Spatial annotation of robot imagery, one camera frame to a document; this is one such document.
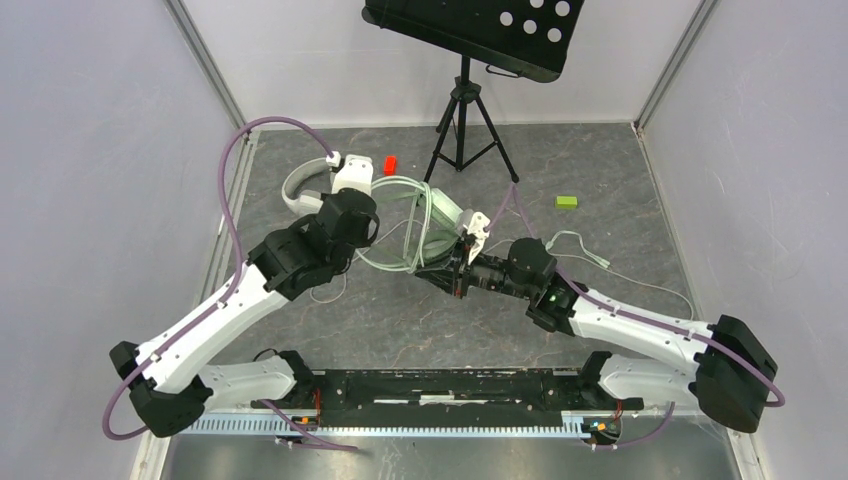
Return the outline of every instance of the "white wall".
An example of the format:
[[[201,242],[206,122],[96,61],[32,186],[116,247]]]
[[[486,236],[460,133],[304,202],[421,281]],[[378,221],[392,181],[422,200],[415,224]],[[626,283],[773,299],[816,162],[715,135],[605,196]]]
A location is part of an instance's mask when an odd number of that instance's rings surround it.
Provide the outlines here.
[[[4,2],[0,71],[0,477],[127,478],[108,352],[190,308],[232,127],[160,1]]]
[[[457,55],[365,23],[364,0],[185,3],[248,118],[435,123],[459,74]],[[477,62],[472,80],[496,122],[633,120],[698,3],[587,0],[559,80],[493,77]]]
[[[779,365],[757,441],[772,478],[844,475],[845,2],[721,2],[647,126],[692,286]]]

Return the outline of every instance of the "tripod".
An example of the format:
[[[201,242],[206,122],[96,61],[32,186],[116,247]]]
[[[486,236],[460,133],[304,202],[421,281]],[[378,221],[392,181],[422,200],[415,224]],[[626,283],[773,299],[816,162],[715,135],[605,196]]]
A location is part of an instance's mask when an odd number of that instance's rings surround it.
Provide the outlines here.
[[[471,59],[463,55],[460,74],[454,79],[456,87],[454,87],[451,91],[451,99],[450,102],[448,102],[448,108],[445,109],[445,113],[442,115],[442,119],[436,127],[436,133],[440,134],[439,140],[436,142],[436,149],[433,150],[433,158],[430,159],[430,166],[427,167],[427,174],[424,175],[424,181],[430,181],[430,175],[433,174],[433,168],[435,168],[436,161],[439,159],[444,160],[449,165],[456,168],[457,172],[461,172],[474,163],[475,160],[491,150],[492,147],[498,147],[498,150],[501,152],[501,157],[503,157],[504,163],[506,164],[506,168],[512,176],[512,181],[514,183],[518,183],[518,174],[515,173],[515,169],[509,161],[509,156],[506,154],[501,138],[498,136],[498,132],[495,130],[494,124],[492,124],[492,119],[489,118],[489,112],[486,111],[486,107],[483,105],[483,100],[480,98],[480,91],[482,88],[480,85],[468,79],[470,71]],[[468,161],[463,161],[463,155],[465,153],[465,117],[468,113],[468,104],[471,102],[476,103],[477,108],[480,109],[480,113],[483,115],[483,120],[486,121],[486,126],[489,127],[489,132],[492,134],[493,141],[486,148],[480,150],[477,155],[474,155],[468,159]],[[456,121],[456,159],[451,160],[442,153],[442,145],[445,143],[445,137],[450,130],[450,122],[453,119],[453,114],[456,112],[457,107],[459,107],[459,117]]]

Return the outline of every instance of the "black music stand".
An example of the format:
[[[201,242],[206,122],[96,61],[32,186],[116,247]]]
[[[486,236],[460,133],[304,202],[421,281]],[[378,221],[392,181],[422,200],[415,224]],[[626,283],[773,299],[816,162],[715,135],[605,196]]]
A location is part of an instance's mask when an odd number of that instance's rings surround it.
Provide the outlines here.
[[[380,28],[417,38],[462,56],[460,74],[451,99],[436,127],[439,139],[424,181],[436,161],[444,160],[457,172],[467,168],[493,147],[512,177],[518,175],[480,98],[480,85],[470,80],[471,59],[513,73],[516,77],[548,83],[559,78],[568,44],[583,0],[365,0],[362,18]],[[476,103],[492,134],[492,143],[464,160],[468,104]],[[444,155],[442,145],[457,108],[456,158]]]

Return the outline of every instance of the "black wire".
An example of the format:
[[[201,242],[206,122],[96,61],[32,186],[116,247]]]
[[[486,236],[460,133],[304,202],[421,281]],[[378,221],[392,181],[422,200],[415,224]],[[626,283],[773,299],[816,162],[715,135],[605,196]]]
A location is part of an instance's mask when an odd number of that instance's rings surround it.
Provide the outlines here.
[[[280,354],[280,352],[278,352],[277,350],[275,350],[275,349],[273,349],[273,348],[266,348],[265,350],[262,350],[261,352],[257,353],[257,354],[253,357],[253,361],[255,362],[255,361],[259,360],[259,357],[261,357],[263,353],[268,353],[268,352],[274,352],[274,355],[279,355],[279,354]]]

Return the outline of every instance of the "yellow-green block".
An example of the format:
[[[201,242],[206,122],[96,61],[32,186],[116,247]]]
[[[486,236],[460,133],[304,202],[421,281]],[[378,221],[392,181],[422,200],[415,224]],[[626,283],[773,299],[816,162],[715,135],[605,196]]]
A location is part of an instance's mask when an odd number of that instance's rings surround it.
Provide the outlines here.
[[[574,210],[577,208],[577,197],[557,196],[557,208]]]

